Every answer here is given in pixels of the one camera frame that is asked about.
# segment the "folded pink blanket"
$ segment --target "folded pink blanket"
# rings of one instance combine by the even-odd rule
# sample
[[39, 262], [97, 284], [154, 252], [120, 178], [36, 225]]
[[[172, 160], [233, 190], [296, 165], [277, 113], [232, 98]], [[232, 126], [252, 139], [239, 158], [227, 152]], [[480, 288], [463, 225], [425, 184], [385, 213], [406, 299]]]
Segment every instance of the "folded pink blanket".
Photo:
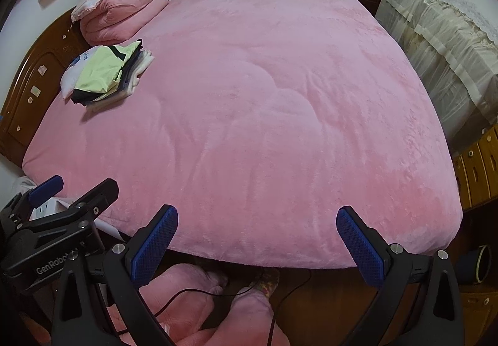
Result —
[[102, 0], [81, 19], [90, 45], [120, 44], [133, 37], [168, 4], [168, 0]]

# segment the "screw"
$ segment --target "screw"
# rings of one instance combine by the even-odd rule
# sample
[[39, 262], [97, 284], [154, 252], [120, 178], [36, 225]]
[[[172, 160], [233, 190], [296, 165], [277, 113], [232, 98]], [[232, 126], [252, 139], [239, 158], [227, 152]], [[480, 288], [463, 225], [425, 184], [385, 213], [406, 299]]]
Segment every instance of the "screw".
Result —
[[123, 243], [116, 243], [113, 246], [113, 253], [115, 253], [115, 254], [123, 253], [124, 249], [125, 249], [125, 246]]
[[77, 250], [72, 250], [71, 253], [68, 255], [69, 260], [74, 260], [78, 257], [78, 251]]
[[399, 255], [400, 253], [403, 253], [404, 249], [403, 247], [399, 244], [399, 243], [393, 243], [391, 246], [391, 251], [397, 255]]
[[448, 254], [444, 250], [438, 250], [437, 255], [442, 260], [446, 260], [448, 258]]

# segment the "blue gripper pad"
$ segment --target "blue gripper pad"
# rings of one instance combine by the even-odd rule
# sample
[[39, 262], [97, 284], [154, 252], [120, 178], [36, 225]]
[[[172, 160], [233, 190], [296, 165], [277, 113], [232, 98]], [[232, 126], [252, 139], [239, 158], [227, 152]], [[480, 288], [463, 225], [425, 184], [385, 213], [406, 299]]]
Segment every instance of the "blue gripper pad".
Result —
[[382, 287], [385, 274], [387, 273], [385, 271], [384, 260], [367, 238], [370, 234], [368, 232], [370, 228], [353, 211], [354, 216], [359, 220], [358, 222], [363, 225], [363, 229], [360, 228], [360, 224], [355, 222], [348, 211], [353, 211], [353, 209], [351, 207], [343, 207], [339, 210], [336, 218], [337, 231], [358, 266], [365, 283], [379, 289]]
[[55, 175], [49, 178], [28, 194], [28, 202], [30, 207], [38, 208], [44, 202], [48, 201], [48, 199], [54, 197], [54, 195], [60, 192], [63, 187], [64, 182], [61, 176]]
[[[178, 212], [175, 207], [163, 206], [152, 221], [137, 231], [129, 241], [129, 275], [136, 289], [147, 285], [161, 262], [166, 249], [178, 228]], [[133, 249], [134, 239], [140, 239], [141, 246]]]

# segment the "wooden headboard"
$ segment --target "wooden headboard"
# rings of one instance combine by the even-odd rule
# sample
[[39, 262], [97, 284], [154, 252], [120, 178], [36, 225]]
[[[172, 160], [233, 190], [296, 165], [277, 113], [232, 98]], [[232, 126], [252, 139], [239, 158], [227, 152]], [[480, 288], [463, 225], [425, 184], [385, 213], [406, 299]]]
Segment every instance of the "wooden headboard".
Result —
[[29, 49], [0, 113], [0, 153], [19, 167], [43, 116], [60, 91], [64, 71], [76, 56], [90, 48], [79, 23], [71, 23], [72, 11], [49, 25]]

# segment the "pink blanket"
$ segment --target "pink blanket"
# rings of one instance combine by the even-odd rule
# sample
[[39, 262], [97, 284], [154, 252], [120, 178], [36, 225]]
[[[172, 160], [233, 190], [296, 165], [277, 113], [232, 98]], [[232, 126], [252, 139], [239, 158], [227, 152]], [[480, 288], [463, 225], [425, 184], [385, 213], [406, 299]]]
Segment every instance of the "pink blanket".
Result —
[[357, 0], [173, 0], [135, 36], [155, 60], [121, 105], [57, 97], [24, 158], [64, 197], [104, 178], [132, 234], [168, 203], [171, 248], [237, 263], [342, 268], [349, 204], [388, 242], [445, 247], [462, 218], [436, 112]]
[[168, 0], [102, 0], [81, 19], [81, 34], [92, 46], [121, 44], [167, 4]]

